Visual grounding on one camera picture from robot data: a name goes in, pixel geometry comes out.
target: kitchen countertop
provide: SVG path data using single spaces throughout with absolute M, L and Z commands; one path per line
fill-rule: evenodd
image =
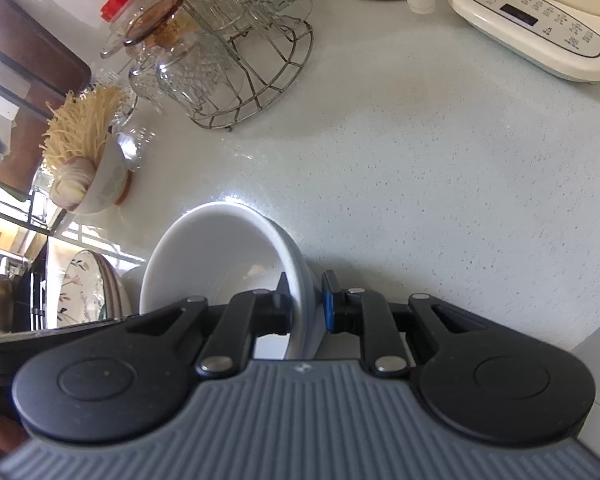
M 282 99 L 232 132 L 175 104 L 147 114 L 156 137 L 129 196 L 75 219 L 83 232 L 142 262 L 187 210 L 239 200 L 343 286 L 426 291 L 564 348 L 593 332 L 600 83 L 541 71 L 446 0 L 429 16 L 313 1 L 314 51 Z

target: white bowl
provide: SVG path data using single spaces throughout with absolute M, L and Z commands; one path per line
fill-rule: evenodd
M 125 155 L 116 138 L 112 136 L 104 146 L 93 182 L 82 202 L 72 212 L 78 215 L 98 213 L 121 202 L 128 191 L 129 183 L 130 174 L 126 168 Z
M 140 314 L 195 294 L 223 304 L 245 290 L 275 290 L 281 272 L 294 303 L 293 327 L 287 336 L 258 338 L 254 357 L 308 359 L 324 335 L 317 280 L 279 225 L 240 204 L 201 205 L 168 229 L 142 280 Z

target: floral plate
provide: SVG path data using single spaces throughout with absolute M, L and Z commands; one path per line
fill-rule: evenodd
M 64 273 L 58 300 L 58 327 L 105 319 L 102 272 L 91 251 L 80 251 Z

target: wire cup rack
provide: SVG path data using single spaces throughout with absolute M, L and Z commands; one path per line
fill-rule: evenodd
M 231 58 L 244 71 L 248 82 L 240 92 L 232 88 L 237 105 L 228 109 L 216 109 L 213 113 L 193 112 L 189 116 L 202 128 L 226 128 L 230 131 L 234 124 L 263 111 L 296 80 L 314 46 L 314 29 L 306 21 L 296 20 L 293 27 L 283 23 L 272 23 L 270 26 L 276 28 L 279 33 L 277 38 L 272 39 L 269 34 L 260 34 L 253 27 L 236 30 L 235 34 L 213 30 L 188 0 L 183 1 L 182 8 L 201 28 L 218 38 Z M 255 43 L 245 44 L 246 48 L 241 53 L 243 40 L 254 36 Z M 266 60 L 266 66 L 261 64 L 259 70 L 256 70 L 256 60 L 263 59 Z

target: gray ribbed surface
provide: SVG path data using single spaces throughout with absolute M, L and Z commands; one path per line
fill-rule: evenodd
M 13 480 L 585 480 L 600 478 L 600 461 L 574 439 L 531 450 L 465 440 L 406 384 L 358 362 L 251 362 L 204 383 L 147 437 L 94 449 L 34 441 L 0 471 Z

